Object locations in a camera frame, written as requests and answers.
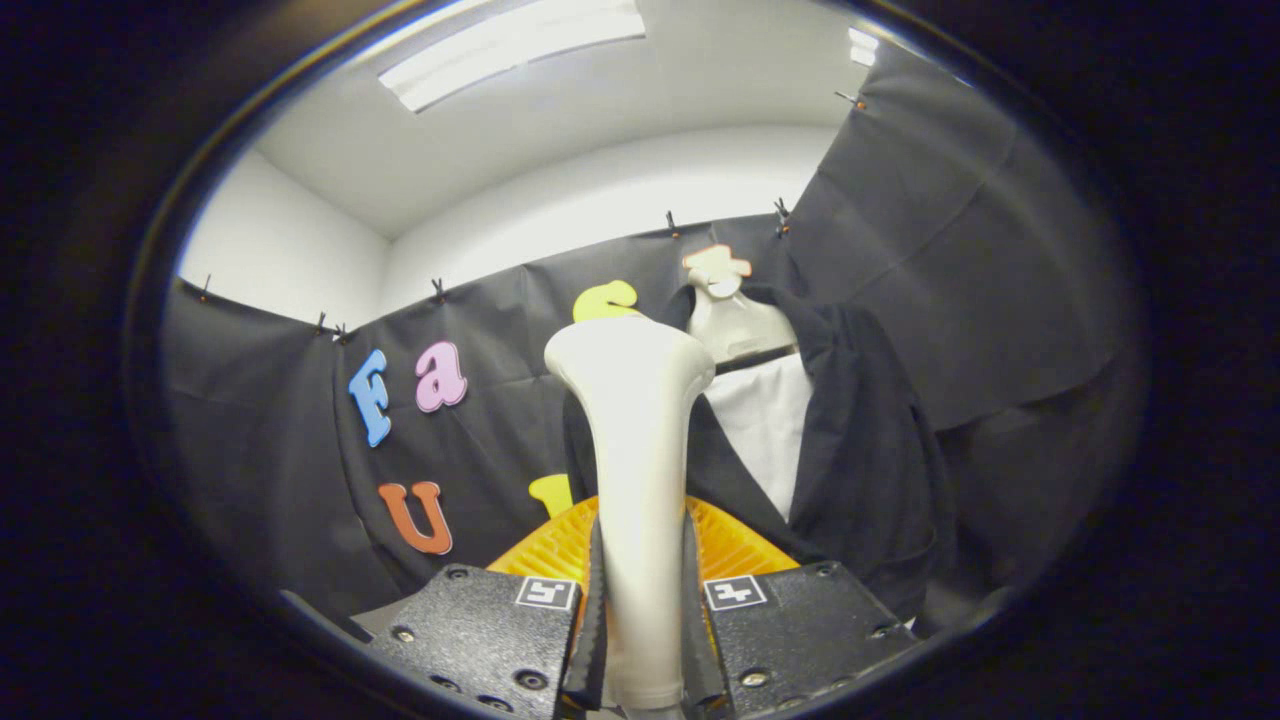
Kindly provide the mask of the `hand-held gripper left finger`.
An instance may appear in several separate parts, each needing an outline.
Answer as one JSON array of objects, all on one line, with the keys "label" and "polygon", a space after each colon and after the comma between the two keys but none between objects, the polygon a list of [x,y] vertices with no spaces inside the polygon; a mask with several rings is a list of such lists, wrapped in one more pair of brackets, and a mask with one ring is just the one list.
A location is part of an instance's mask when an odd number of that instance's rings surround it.
[{"label": "hand-held gripper left finger", "polygon": [[424,685],[516,719],[581,719],[602,703],[608,630],[594,498],[488,568],[451,564],[371,650]]}]

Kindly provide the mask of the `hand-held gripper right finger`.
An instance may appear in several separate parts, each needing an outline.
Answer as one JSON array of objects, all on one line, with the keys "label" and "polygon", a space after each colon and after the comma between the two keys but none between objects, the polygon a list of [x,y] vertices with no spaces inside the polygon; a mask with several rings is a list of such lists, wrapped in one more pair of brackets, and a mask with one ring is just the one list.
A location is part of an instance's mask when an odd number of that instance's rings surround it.
[{"label": "hand-held gripper right finger", "polygon": [[918,643],[840,562],[797,562],[726,511],[687,498],[684,678],[692,717],[806,708]]}]

